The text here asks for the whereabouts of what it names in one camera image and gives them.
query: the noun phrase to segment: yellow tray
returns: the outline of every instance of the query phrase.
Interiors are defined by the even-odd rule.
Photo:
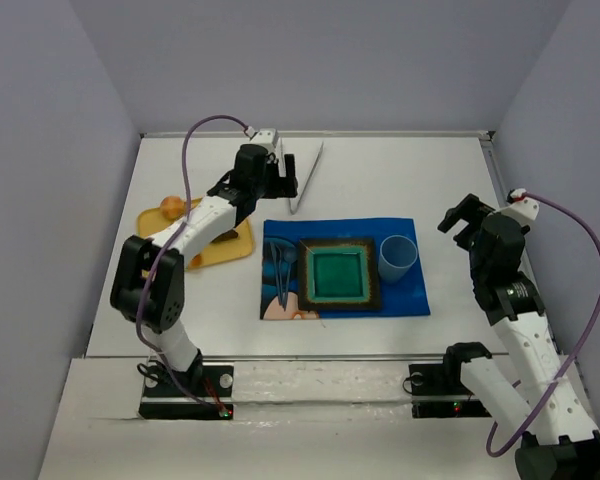
[[[195,208],[200,203],[200,198],[191,201],[192,208]],[[136,220],[136,228],[138,235],[142,238],[147,238],[164,230],[173,222],[164,218],[159,208],[151,208],[145,210]],[[191,260],[187,266],[187,270],[194,270],[218,263],[229,262],[239,258],[248,257],[253,253],[253,233],[251,232],[251,224],[247,218],[244,222],[235,228],[238,233],[238,238],[225,240],[220,243],[210,243],[202,252],[199,258]]]

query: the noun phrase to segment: blue placemat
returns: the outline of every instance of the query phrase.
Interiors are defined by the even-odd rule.
[[[271,245],[284,251],[295,248],[301,238],[354,238],[370,237],[376,243],[376,255],[380,254],[380,244],[391,235],[404,235],[416,245],[416,230],[410,218],[360,218],[353,220],[321,220],[304,222],[264,222],[264,242],[262,251],[262,297],[260,318],[294,318],[277,305],[275,275],[273,270]],[[293,294],[298,291],[295,264],[281,266],[280,275],[286,284],[289,276],[290,300],[288,315],[293,315]],[[354,317],[407,317],[429,315],[429,302],[422,275],[420,257],[402,279],[394,285],[381,284],[382,310],[377,311],[318,311],[321,318]]]

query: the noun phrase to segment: green square plate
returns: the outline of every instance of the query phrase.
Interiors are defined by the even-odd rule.
[[[380,310],[372,238],[303,238],[298,246],[301,310]]]

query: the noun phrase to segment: wall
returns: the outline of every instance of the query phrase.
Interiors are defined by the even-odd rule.
[[[37,478],[138,141],[69,3],[0,1],[0,480]]]
[[[574,0],[496,135],[509,187],[572,207],[600,235],[600,0]],[[549,318],[570,349],[600,286],[595,249],[582,229],[545,208],[529,253]],[[600,319],[579,360],[600,420]]]
[[[495,129],[569,3],[71,1],[143,132]]]

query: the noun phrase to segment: blue cup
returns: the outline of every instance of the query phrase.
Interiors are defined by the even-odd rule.
[[[418,247],[410,238],[392,235],[380,245],[378,273],[385,283],[397,283],[418,260]]]

